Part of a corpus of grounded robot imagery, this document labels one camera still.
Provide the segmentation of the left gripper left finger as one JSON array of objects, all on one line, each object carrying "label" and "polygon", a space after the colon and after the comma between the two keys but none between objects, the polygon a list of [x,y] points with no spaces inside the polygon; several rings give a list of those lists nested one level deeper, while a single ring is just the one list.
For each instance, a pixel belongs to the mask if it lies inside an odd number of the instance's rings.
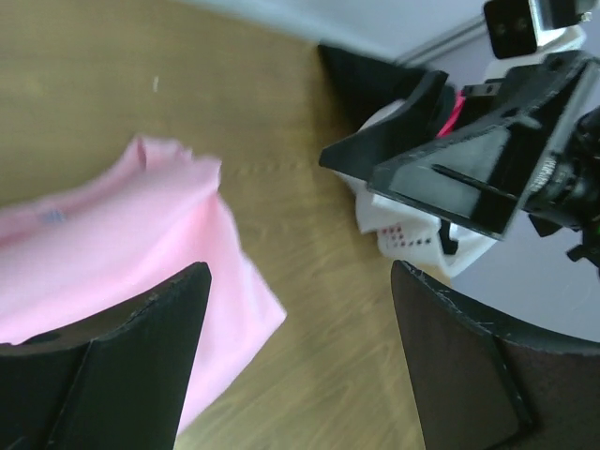
[{"label": "left gripper left finger", "polygon": [[173,448],[210,285],[195,262],[85,320],[2,344],[2,448]]}]

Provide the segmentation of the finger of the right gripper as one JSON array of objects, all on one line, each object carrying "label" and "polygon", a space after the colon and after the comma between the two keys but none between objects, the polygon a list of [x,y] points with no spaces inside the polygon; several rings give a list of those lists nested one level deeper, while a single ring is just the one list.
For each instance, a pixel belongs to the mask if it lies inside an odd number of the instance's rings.
[{"label": "finger of the right gripper", "polygon": [[318,54],[354,130],[384,106],[407,99],[425,77],[423,67],[380,60],[328,44],[319,44]]}]

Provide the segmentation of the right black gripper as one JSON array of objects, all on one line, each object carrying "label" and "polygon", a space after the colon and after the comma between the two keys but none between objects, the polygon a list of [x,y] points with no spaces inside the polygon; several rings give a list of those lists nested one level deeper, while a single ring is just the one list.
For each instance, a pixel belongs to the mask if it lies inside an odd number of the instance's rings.
[{"label": "right black gripper", "polygon": [[370,179],[376,194],[501,239],[545,159],[566,147],[599,80],[599,60],[556,52],[537,65],[512,67],[489,112],[432,141],[450,117],[447,78],[427,74],[397,110],[324,148],[319,165]]}]

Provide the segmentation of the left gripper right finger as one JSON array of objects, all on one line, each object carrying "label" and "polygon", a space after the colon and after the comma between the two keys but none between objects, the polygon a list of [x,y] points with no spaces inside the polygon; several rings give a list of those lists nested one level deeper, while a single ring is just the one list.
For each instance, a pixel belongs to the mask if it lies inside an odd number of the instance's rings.
[{"label": "left gripper right finger", "polygon": [[599,346],[395,262],[392,293],[428,449],[595,449]]}]

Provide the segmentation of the pink t shirt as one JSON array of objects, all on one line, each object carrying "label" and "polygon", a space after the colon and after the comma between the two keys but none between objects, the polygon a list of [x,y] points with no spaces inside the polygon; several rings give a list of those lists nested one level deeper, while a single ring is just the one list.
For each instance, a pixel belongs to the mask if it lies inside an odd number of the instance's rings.
[{"label": "pink t shirt", "polygon": [[219,159],[138,137],[100,177],[1,212],[1,339],[19,344],[146,292],[195,262],[212,283],[180,425],[245,369],[286,313],[241,248]]}]

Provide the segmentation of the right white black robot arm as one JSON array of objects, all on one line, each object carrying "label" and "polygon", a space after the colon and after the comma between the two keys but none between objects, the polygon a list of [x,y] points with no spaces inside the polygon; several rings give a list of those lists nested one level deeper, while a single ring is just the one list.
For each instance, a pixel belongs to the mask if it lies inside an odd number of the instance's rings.
[{"label": "right white black robot arm", "polygon": [[599,261],[599,113],[581,107],[599,78],[587,52],[555,52],[456,89],[443,71],[320,44],[355,124],[398,110],[322,150],[321,165],[367,191],[502,239],[525,211],[540,236],[581,233],[572,261]]}]

